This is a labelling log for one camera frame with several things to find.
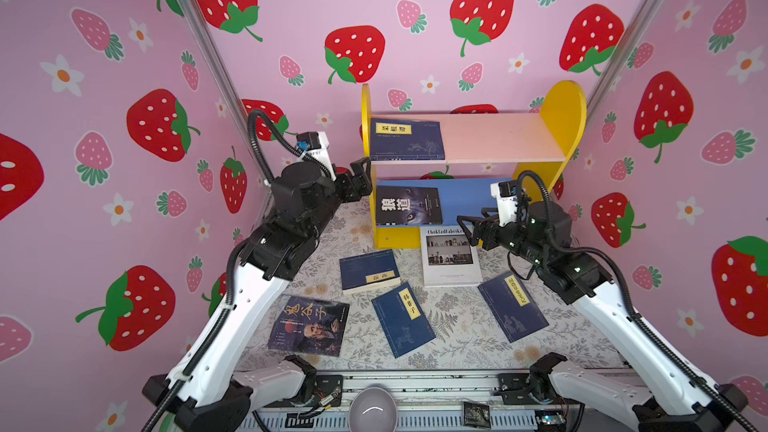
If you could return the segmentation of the black wolf cover book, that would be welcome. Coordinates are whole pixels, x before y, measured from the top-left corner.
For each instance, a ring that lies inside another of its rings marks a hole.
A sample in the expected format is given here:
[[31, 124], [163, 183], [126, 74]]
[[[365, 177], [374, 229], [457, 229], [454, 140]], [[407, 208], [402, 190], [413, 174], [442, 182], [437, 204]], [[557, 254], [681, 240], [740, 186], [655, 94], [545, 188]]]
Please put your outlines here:
[[437, 188], [379, 185], [376, 188], [377, 226], [424, 226], [443, 223]]

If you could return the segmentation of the dark blue thick book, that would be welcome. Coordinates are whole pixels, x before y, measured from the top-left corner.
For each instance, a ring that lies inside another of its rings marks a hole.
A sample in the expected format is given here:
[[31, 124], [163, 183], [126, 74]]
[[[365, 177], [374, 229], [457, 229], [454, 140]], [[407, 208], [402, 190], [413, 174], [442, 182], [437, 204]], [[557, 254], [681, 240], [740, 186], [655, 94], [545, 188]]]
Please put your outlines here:
[[373, 161], [444, 161], [441, 124], [373, 118], [369, 152]]

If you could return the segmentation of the blue book yellow label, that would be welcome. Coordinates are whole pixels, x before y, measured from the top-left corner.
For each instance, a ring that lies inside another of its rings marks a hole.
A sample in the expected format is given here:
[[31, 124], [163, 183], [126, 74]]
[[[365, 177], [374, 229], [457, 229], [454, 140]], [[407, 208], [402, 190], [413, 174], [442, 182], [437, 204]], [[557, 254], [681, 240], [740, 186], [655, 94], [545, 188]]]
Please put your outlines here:
[[375, 297], [372, 305], [395, 358], [436, 338], [409, 283]]

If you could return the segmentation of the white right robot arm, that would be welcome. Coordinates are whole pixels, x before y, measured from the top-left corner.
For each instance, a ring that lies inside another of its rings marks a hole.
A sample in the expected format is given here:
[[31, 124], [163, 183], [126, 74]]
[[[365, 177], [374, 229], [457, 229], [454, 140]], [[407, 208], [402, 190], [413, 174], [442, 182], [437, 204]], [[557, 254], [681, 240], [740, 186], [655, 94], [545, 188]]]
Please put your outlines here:
[[645, 321], [612, 259], [595, 248], [572, 246], [571, 219], [563, 211], [537, 202], [525, 217], [507, 223], [489, 214], [457, 221], [471, 244], [503, 247], [528, 261], [550, 290], [611, 342], [644, 384], [635, 390], [549, 353], [530, 368], [529, 389], [537, 399], [575, 400], [634, 431], [725, 431], [734, 423], [754, 430], [742, 413], [748, 404], [744, 393], [733, 384], [716, 383]]

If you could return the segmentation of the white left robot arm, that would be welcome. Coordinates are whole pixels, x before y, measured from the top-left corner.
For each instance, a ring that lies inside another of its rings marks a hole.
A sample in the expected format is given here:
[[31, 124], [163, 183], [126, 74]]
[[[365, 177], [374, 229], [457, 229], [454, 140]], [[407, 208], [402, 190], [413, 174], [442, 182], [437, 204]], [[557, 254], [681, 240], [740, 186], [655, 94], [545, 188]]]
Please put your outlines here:
[[272, 209], [227, 259], [224, 298], [190, 352], [167, 375], [145, 383], [142, 393], [156, 409], [144, 430], [154, 430], [170, 414], [182, 431], [235, 431], [265, 405], [310, 395], [316, 371], [295, 356], [258, 371], [251, 385], [236, 379], [234, 371], [265, 314], [315, 252], [338, 208], [372, 191], [368, 157], [336, 178], [322, 163], [306, 160], [287, 166], [272, 181]]

